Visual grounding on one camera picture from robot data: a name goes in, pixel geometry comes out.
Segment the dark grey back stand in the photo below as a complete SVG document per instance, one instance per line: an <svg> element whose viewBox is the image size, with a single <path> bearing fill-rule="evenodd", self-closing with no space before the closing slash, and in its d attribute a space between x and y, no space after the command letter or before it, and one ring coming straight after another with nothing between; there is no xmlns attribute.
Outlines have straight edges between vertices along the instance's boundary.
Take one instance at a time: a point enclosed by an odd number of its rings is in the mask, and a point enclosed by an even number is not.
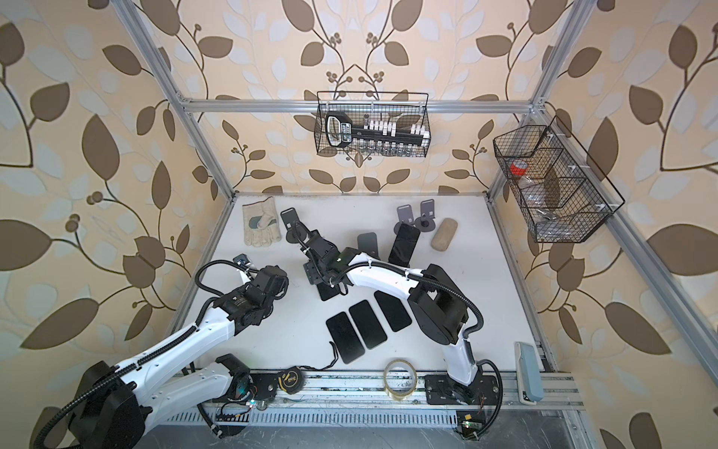
<svg viewBox="0 0 718 449"><path fill-rule="evenodd" d="M306 241L306 226L301 223L297 210L288 208L280 213L280 218L285 226L285 238L291 244L299 244Z"/></svg>

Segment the phone with green case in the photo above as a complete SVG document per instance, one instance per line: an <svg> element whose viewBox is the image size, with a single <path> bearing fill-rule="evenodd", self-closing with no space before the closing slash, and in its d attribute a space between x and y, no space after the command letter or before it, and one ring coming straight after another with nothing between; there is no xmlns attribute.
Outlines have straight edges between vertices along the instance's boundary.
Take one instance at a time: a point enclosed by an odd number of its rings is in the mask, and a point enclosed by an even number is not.
<svg viewBox="0 0 718 449"><path fill-rule="evenodd" d="M367 300L351 306L349 312L366 348L371 350L387 341L383 326Z"/></svg>

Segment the phone with purple case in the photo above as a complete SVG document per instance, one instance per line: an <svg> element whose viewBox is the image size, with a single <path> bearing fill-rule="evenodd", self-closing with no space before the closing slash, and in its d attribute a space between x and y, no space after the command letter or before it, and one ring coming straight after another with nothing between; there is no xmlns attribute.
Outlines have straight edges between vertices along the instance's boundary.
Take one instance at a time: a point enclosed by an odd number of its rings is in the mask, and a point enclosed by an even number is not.
<svg viewBox="0 0 718 449"><path fill-rule="evenodd" d="M365 354L364 345L346 312L328 318L325 325L345 365L353 363Z"/></svg>

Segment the grey phone stand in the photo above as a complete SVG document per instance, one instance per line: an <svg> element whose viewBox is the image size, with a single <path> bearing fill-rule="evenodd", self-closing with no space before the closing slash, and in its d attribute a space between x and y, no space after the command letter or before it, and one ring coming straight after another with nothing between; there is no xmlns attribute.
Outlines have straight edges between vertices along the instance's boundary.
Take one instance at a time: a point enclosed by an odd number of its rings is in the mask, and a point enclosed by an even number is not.
<svg viewBox="0 0 718 449"><path fill-rule="evenodd" d="M398 235L400 228L404 224L407 226L414 226L414 214L411 204L397 207L396 212L398 213L398 222L394 226L394 232Z"/></svg>

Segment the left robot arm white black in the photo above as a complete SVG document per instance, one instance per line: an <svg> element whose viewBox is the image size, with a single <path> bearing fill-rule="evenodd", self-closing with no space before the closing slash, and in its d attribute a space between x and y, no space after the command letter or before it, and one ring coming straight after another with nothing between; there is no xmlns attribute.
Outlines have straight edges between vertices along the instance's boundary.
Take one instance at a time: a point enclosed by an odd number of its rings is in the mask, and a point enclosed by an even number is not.
<svg viewBox="0 0 718 449"><path fill-rule="evenodd" d="M198 372L175 376L200 355L260 325L288 291L288 275L278 266L253 269L236 261L228 265L247 275L247 282L222 293L196 279L196 286L211 295L196 320L114 366L104 361L91 366L73 400L37 432L33 447L46 447L52 431L65 424L78 448L132 448L168 417L236 388L249 370L233 355L222 355Z"/></svg>

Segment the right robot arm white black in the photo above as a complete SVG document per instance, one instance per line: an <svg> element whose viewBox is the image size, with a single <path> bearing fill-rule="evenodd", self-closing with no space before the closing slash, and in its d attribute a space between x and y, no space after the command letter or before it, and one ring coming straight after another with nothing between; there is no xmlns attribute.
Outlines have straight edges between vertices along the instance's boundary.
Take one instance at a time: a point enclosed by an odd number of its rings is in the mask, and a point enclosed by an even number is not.
<svg viewBox="0 0 718 449"><path fill-rule="evenodd" d="M342 294L365 287L408 303L422 333L442 347L446 375L439 391L444 396L473 406L501 404L500 371L489 359L477 360L469 340L484 327L484 316L442 267L410 269L352 247L341 251L297 219L287 220L285 228L308 258L304 268L310 284Z"/></svg>

